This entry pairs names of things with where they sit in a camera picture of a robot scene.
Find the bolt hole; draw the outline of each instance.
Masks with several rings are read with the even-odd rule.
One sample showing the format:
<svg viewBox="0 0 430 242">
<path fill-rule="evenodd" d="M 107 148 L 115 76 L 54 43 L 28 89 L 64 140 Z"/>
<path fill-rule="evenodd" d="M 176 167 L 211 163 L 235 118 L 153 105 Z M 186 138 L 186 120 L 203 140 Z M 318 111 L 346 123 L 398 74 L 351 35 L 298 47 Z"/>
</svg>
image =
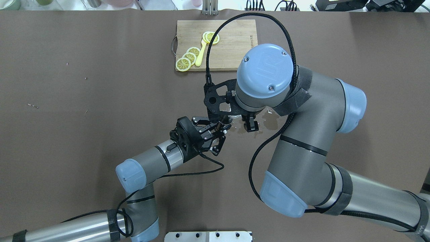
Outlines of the bolt hole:
<svg viewBox="0 0 430 242">
<path fill-rule="evenodd" d="M 210 102 L 211 104 L 216 103 L 216 97 L 214 97 L 214 96 L 210 97 L 210 98 L 209 98 L 209 102 Z"/>
</svg>

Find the metal bracket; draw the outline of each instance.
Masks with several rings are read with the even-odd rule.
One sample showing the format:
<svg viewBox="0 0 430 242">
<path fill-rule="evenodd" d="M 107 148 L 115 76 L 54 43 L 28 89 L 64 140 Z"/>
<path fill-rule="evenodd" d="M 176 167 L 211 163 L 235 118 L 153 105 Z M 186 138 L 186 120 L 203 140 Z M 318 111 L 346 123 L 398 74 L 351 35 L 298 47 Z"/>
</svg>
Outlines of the metal bracket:
<svg viewBox="0 0 430 242">
<path fill-rule="evenodd" d="M 203 15 L 218 15 L 218 0 L 203 0 Z"/>
<path fill-rule="evenodd" d="M 251 231 L 169 232 L 164 242 L 252 242 Z"/>
</svg>

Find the yellow spoon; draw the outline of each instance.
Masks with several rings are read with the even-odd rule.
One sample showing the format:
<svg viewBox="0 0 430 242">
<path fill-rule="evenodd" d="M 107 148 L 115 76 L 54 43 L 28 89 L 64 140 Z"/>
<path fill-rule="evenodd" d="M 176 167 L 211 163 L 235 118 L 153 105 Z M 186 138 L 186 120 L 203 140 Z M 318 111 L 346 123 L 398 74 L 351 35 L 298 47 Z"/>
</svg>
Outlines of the yellow spoon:
<svg viewBox="0 0 430 242">
<path fill-rule="evenodd" d="M 214 32 L 207 31 L 207 32 L 204 32 L 202 35 L 202 41 L 201 41 L 202 48 L 200 49 L 199 56 L 197 57 L 197 60 L 195 63 L 196 66 L 201 66 L 202 61 L 203 61 L 203 55 L 205 53 L 206 44 L 210 43 L 212 40 L 212 38 L 210 40 L 208 40 L 208 38 L 206 38 L 207 34 L 209 34 L 209 33 L 213 34 Z M 212 44 L 216 44 L 219 42 L 219 35 L 217 35 L 217 37 L 218 37 L 217 41 L 214 41 Z"/>
</svg>

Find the brown table surface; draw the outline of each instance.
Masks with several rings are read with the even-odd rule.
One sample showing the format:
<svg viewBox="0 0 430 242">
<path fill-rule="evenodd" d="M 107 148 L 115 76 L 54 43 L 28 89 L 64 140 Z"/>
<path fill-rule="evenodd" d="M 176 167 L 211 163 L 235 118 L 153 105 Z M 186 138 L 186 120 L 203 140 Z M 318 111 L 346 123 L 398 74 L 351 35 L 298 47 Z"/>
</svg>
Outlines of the brown table surface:
<svg viewBox="0 0 430 242">
<path fill-rule="evenodd" d="M 177 118 L 206 115 L 204 73 L 173 68 L 176 21 L 239 13 L 2 11 L 0 237 L 116 206 L 124 198 L 116 165 L 167 140 Z M 336 136 L 327 162 L 419 192 L 430 165 L 430 14 L 270 14 L 290 32 L 298 64 L 367 95 L 364 119 L 351 133 Z M 287 48 L 274 23 L 256 19 L 260 44 Z M 219 83 L 235 73 L 212 77 Z M 224 170 L 155 183 L 160 217 L 155 241 L 169 231 L 199 230 L 249 230 L 257 242 L 409 241 L 353 217 L 294 219 L 261 203 L 248 183 L 249 161 L 285 120 L 276 122 L 269 113 L 260 115 L 261 123 L 263 118 L 260 133 L 244 133 L 235 121 L 217 157 Z M 275 144 L 257 158 L 258 189 Z M 178 172 L 215 167 L 195 158 Z"/>
</svg>

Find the black velcro strap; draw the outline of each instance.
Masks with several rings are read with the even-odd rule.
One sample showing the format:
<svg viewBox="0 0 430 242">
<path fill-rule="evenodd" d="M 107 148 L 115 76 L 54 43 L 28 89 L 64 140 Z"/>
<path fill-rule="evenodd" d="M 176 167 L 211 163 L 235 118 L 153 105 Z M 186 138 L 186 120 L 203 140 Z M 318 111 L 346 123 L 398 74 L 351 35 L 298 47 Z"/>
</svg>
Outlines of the black velcro strap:
<svg viewBox="0 0 430 242">
<path fill-rule="evenodd" d="M 25 242 L 25 233 L 27 230 L 19 231 L 13 234 L 12 242 Z"/>
<path fill-rule="evenodd" d="M 341 214 L 341 212 L 343 212 L 343 210 L 351 201 L 353 185 L 348 171 L 340 166 L 334 166 L 339 170 L 342 176 L 342 192 L 332 206 L 328 207 L 327 209 L 322 209 L 320 213 L 338 216 Z"/>
<path fill-rule="evenodd" d="M 421 237 L 429 221 L 429 211 L 427 209 L 426 202 L 410 191 L 405 191 L 405 192 L 411 194 L 415 198 L 415 200 L 417 200 L 418 205 L 420 205 L 421 216 L 415 228 L 415 231 L 407 231 L 403 233 Z"/>
<path fill-rule="evenodd" d="M 155 148 L 157 148 L 157 150 L 160 151 L 161 155 L 163 156 L 164 161 L 166 162 L 167 172 L 170 172 L 170 170 L 171 170 L 170 163 L 169 163 L 169 159 L 167 158 L 166 154 L 164 154 L 164 151 L 159 146 L 155 146 Z"/>
<path fill-rule="evenodd" d="M 326 165 L 329 167 L 330 169 L 330 173 L 332 174 L 332 186 L 330 187 L 330 192 L 327 195 L 327 197 L 324 199 L 324 201 L 322 201 L 320 204 L 315 205 L 315 207 L 321 206 L 323 204 L 325 204 L 333 195 L 333 192 L 335 191 L 335 187 L 336 187 L 336 176 L 335 176 L 335 172 L 333 171 L 333 167 L 330 164 Z"/>
<path fill-rule="evenodd" d="M 430 192 L 430 184 L 423 183 L 421 190 L 426 191 L 426 192 Z"/>
<path fill-rule="evenodd" d="M 293 145 L 299 146 L 299 147 L 301 147 L 301 148 L 304 148 L 304 149 L 310 150 L 310 151 L 315 152 L 315 153 L 317 153 L 317 154 L 319 154 L 319 155 L 327 156 L 327 154 L 328 154 L 328 152 L 327 152 L 327 151 L 325 151 L 325 150 L 323 150 L 323 149 L 320 149 L 320 148 L 318 148 L 318 147 L 312 146 L 312 145 L 310 145 L 310 144 L 306 144 L 306 143 L 301 142 L 301 141 L 299 141 L 299 140 L 295 140 L 295 139 L 290 138 L 290 137 L 285 136 L 285 135 L 281 135 L 281 136 L 279 137 L 279 139 L 280 139 L 280 140 L 283 140 L 283 141 L 286 141 L 286 142 L 288 142 L 288 143 L 290 143 L 290 144 L 293 144 Z"/>
<path fill-rule="evenodd" d="M 295 89 L 282 103 L 273 108 L 279 116 L 295 112 L 312 96 L 307 92 L 312 83 L 312 71 L 305 67 L 298 68 L 298 71 Z"/>
<path fill-rule="evenodd" d="M 117 211 L 115 209 L 109 209 L 107 212 L 107 221 L 109 222 L 109 234 L 111 236 L 111 242 L 118 242 L 120 240 L 120 232 L 115 224 L 117 219 Z"/>
<path fill-rule="evenodd" d="M 144 202 L 144 201 L 148 201 L 151 199 L 154 199 L 155 195 L 146 197 L 146 198 L 141 198 L 141 199 L 135 199 L 135 200 L 127 200 L 127 204 L 131 204 L 131 203 L 137 203 L 137 202 Z"/>
</svg>

